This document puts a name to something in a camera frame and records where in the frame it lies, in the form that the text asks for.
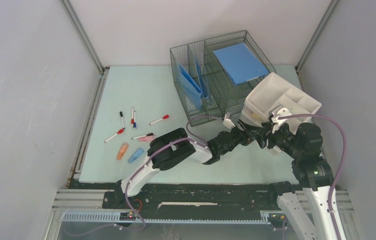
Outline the white plastic drawer organizer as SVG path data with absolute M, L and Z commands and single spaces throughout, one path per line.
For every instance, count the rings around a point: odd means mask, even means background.
M 260 127 L 268 121 L 269 112 L 278 105 L 288 108 L 292 115 L 315 114 L 322 106 L 319 101 L 272 72 L 246 97 L 240 120 Z

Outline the blue folder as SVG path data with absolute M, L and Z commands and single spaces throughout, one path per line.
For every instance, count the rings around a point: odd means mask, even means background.
M 203 93 L 199 85 L 194 81 L 185 68 L 177 62 L 178 79 L 184 90 L 184 93 L 190 99 L 196 109 L 202 108 Z
M 234 85 L 264 77 L 270 73 L 243 42 L 214 50 L 213 54 Z
M 205 101 L 209 102 L 210 101 L 210 91 L 209 91 L 209 84 L 208 80 L 206 77 L 203 76 L 202 70 L 201 70 L 201 65 L 198 61 L 198 59 L 195 59 L 195 69 L 197 72 L 198 76 L 198 81 L 200 88 L 202 90 L 202 95 Z

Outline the pink highlighter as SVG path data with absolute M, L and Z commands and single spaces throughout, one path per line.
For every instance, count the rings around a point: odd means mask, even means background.
M 155 135 L 148 135 L 137 139 L 139 142 L 152 142 L 156 138 Z

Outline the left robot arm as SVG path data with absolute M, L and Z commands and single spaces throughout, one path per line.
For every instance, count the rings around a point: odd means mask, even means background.
M 191 158 L 203 165 L 212 165 L 238 145 L 247 146 L 256 139 L 258 127 L 239 121 L 230 131 L 222 131 L 213 139 L 202 143 L 190 138 L 187 131 L 178 128 L 150 143 L 147 155 L 139 167 L 124 179 L 116 182 L 114 201 L 121 208 L 133 204 L 141 188 L 156 174 L 167 171 Z

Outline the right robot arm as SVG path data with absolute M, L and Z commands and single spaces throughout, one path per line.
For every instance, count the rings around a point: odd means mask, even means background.
M 300 240 L 344 240 L 346 236 L 332 187 L 332 170 L 321 156 L 323 138 L 320 128 L 304 122 L 292 134 L 286 123 L 276 131 L 272 130 L 273 126 L 265 123 L 257 141 L 261 148 L 278 147 L 293 159 L 293 174 L 307 198 L 312 216 L 306 214 L 287 181 L 271 184 L 267 204 L 284 212 Z

